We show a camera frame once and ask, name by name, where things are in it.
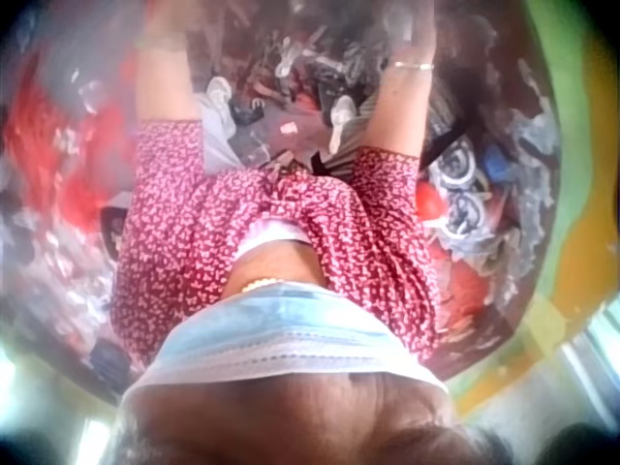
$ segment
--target bracelet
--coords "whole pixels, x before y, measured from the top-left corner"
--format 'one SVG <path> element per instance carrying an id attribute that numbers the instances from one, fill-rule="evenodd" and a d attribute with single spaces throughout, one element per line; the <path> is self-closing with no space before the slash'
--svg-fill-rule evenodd
<path id="1" fill-rule="evenodd" d="M 161 49 L 181 51 L 187 48 L 187 37 L 183 33 L 146 34 L 136 40 L 137 49 Z"/>
<path id="2" fill-rule="evenodd" d="M 395 61 L 391 66 L 416 71 L 433 71 L 435 69 L 435 65 L 432 63 L 407 63 L 405 61 Z"/>

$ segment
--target neck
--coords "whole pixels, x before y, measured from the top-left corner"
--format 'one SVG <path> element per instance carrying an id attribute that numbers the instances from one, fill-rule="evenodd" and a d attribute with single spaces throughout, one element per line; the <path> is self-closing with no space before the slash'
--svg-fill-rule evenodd
<path id="1" fill-rule="evenodd" d="M 262 279 L 327 287 L 319 257 L 310 245 L 276 240 L 248 251 L 234 263 L 222 298 L 240 294 L 246 286 Z"/>

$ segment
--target face mask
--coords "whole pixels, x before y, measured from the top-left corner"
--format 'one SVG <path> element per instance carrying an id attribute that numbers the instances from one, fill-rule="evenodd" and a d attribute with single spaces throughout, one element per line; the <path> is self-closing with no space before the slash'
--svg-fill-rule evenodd
<path id="1" fill-rule="evenodd" d="M 277 283 L 178 325 L 125 397 L 145 386 L 292 373 L 391 373 L 447 390 L 372 314 L 318 286 Z"/>

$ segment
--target shoe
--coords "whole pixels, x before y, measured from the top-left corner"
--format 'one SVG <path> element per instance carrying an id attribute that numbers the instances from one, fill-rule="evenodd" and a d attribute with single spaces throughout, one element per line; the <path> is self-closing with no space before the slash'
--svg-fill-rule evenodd
<path id="1" fill-rule="evenodd" d="M 329 141 L 329 153 L 331 155 L 338 153 L 345 125 L 355 118 L 356 114 L 356 104 L 348 95 L 340 97 L 331 108 L 331 125 L 333 126 L 331 140 Z"/>

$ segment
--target red printed blouse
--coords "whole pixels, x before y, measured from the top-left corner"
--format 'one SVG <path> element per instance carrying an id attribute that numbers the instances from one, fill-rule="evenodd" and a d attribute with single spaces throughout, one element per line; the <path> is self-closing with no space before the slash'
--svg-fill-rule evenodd
<path id="1" fill-rule="evenodd" d="M 202 168 L 200 121 L 140 128 L 111 322 L 148 363 L 168 333 L 220 299 L 233 256 L 259 219 L 308 235 L 328 287 L 384 322 L 421 357 L 435 346 L 438 290 L 416 214 L 419 160 L 363 147 L 346 184 L 305 171 Z"/>

